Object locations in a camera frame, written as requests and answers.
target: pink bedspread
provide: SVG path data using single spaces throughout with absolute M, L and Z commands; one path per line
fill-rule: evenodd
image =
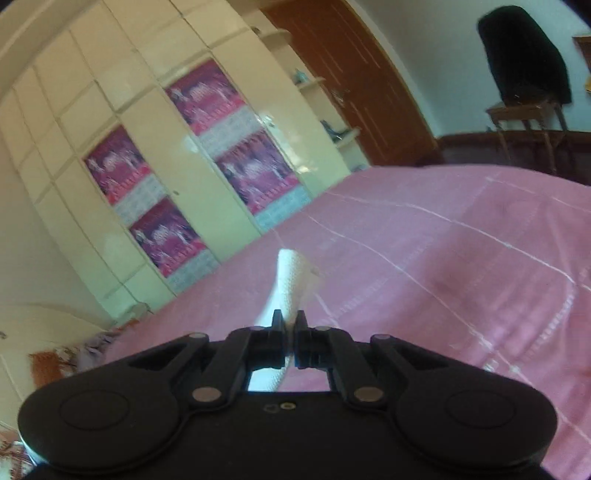
M 559 411 L 545 466 L 591 474 L 591 191 L 494 166 L 373 168 L 350 176 L 223 264 L 108 352 L 202 331 L 223 339 L 264 307 L 280 248 L 325 276 L 311 325 L 390 333 L 532 384 Z M 317 372 L 282 390 L 323 389 Z

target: door handle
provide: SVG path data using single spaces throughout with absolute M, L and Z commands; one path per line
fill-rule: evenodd
M 332 94 L 333 98 L 335 99 L 335 101 L 339 104 L 339 106 L 344 107 L 346 105 L 346 101 L 345 101 L 345 95 L 347 95 L 347 93 L 350 93 L 350 90 L 337 90 L 336 88 L 333 88 L 330 93 Z

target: black jacket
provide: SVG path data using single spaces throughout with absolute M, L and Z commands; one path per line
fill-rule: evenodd
M 573 101 L 560 52 L 521 7 L 500 7 L 478 22 L 488 63 L 506 103 L 527 103 L 551 95 Z

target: wooden chair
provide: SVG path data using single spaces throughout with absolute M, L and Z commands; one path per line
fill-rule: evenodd
M 531 128 L 532 121 L 538 122 L 540 130 L 544 136 L 544 143 L 548 151 L 548 157 L 550 159 L 550 170 L 554 175 L 557 174 L 556 167 L 556 148 L 567 139 L 568 126 L 564 118 L 562 111 L 562 105 L 558 102 L 545 98 L 539 102 L 526 103 L 523 105 L 506 105 L 503 102 L 497 103 L 495 106 L 489 108 L 486 113 L 491 117 L 493 124 L 495 124 L 496 131 L 499 134 L 503 151 L 507 157 L 507 160 L 511 162 L 511 154 L 509 153 L 509 147 L 505 138 L 505 130 L 503 129 L 501 122 L 503 121 L 521 121 L 525 129 L 530 133 L 532 141 L 535 141 L 535 133 Z M 560 136 L 552 142 L 550 133 L 547 129 L 546 120 L 553 115 L 558 117 L 560 126 L 562 127 L 562 133 Z

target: white cloth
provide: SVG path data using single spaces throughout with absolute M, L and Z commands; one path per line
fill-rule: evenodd
M 275 310 L 281 310 L 291 336 L 297 312 L 320 285 L 320 271 L 295 250 L 282 249 L 277 258 L 277 277 L 265 308 L 256 321 L 257 326 L 270 327 Z M 276 391 L 283 380 L 282 369 L 264 368 L 252 374 L 249 391 Z

